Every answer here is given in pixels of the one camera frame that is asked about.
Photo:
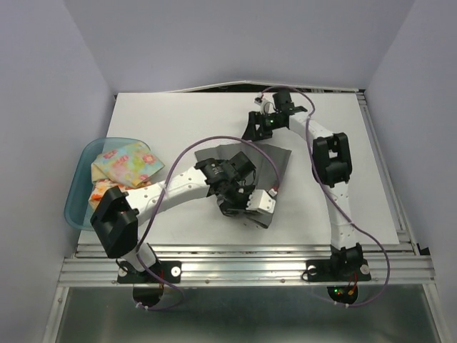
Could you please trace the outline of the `pastel floral skirt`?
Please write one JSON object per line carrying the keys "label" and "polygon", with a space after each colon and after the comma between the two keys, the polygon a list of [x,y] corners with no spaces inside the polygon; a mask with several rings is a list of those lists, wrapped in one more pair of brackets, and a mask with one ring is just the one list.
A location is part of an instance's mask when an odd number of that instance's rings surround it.
{"label": "pastel floral skirt", "polygon": [[91,164],[91,181],[110,180],[138,188],[164,168],[163,162],[141,141],[99,154]]}

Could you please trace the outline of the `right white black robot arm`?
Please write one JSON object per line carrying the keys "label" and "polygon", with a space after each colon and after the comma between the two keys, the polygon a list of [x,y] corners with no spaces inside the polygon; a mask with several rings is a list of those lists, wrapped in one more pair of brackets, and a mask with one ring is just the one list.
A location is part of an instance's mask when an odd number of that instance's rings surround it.
{"label": "right white black robot arm", "polygon": [[254,102],[259,111],[251,111],[242,139],[270,139],[276,129],[287,128],[305,140],[311,160],[311,172],[326,198],[331,225],[331,255],[327,259],[306,261],[303,279],[308,282],[344,281],[357,275],[365,263],[363,250],[350,218],[348,183],[353,165],[348,137],[335,133],[313,119],[316,107],[296,106],[289,91],[279,91],[273,101],[260,93]]}

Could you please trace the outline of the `grey pleated skirt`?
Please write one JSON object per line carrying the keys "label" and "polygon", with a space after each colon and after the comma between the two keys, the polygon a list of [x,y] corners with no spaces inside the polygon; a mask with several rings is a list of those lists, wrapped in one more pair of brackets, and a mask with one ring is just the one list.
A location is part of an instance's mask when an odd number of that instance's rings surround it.
{"label": "grey pleated skirt", "polygon": [[[238,182],[244,185],[255,185],[256,189],[267,191],[276,200],[278,189],[284,178],[291,151],[270,144],[227,144],[214,148],[202,149],[195,153],[197,162],[194,168],[200,171],[212,188],[222,182]],[[260,214],[248,211],[243,217],[261,228],[267,229],[273,214]]]}

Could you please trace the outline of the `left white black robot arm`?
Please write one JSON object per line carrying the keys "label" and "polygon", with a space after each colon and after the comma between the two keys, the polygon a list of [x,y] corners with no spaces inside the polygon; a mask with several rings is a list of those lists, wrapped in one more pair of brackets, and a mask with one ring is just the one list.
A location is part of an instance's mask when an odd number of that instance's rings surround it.
{"label": "left white black robot arm", "polygon": [[242,152],[229,160],[206,159],[186,171],[151,186],[105,191],[91,218],[91,225],[108,258],[126,260],[142,281],[159,273],[156,255],[139,236],[139,227],[153,216],[183,203],[215,196],[228,216],[255,212],[262,193],[244,179],[255,166]]}

